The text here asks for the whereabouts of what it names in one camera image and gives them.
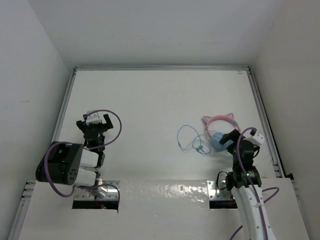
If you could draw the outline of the pink blue cat-ear headphones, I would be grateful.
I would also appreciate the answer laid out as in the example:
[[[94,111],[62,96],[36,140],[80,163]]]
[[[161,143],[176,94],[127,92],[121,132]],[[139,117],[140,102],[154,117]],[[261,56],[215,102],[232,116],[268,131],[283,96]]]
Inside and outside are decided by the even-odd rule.
[[[241,131],[241,128],[239,127],[238,122],[235,120],[233,113],[228,113],[226,115],[203,116],[202,120],[204,121],[206,133],[210,140],[211,146],[218,152],[225,151],[227,147],[231,145],[233,142],[229,140],[225,144],[221,144],[220,140],[222,139],[224,134],[221,132],[216,132],[214,134],[211,134],[209,129],[209,126],[211,123],[216,121],[224,121],[231,124],[239,132]]]

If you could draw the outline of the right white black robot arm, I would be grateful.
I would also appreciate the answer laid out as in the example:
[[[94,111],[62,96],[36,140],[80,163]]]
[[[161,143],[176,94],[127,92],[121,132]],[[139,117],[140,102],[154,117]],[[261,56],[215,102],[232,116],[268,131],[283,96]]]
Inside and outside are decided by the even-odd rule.
[[[235,199],[239,212],[244,238],[246,240],[275,240],[263,200],[262,181],[254,166],[255,152],[260,143],[252,143],[244,134],[250,131],[252,137],[258,135],[257,129],[248,127],[243,132],[234,129],[219,141],[225,144],[232,141],[227,151],[232,155],[232,171],[227,173],[226,189]]]

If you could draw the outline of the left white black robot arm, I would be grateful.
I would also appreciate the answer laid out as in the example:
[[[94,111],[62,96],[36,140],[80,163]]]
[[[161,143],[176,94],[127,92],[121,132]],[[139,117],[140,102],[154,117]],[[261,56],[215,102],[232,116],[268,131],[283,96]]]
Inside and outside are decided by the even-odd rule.
[[[53,141],[47,157],[47,168],[54,184],[91,187],[96,185],[98,173],[86,168],[99,169],[104,163],[104,133],[114,126],[108,114],[104,120],[95,112],[78,120],[76,126],[82,131],[84,143],[58,143]]]

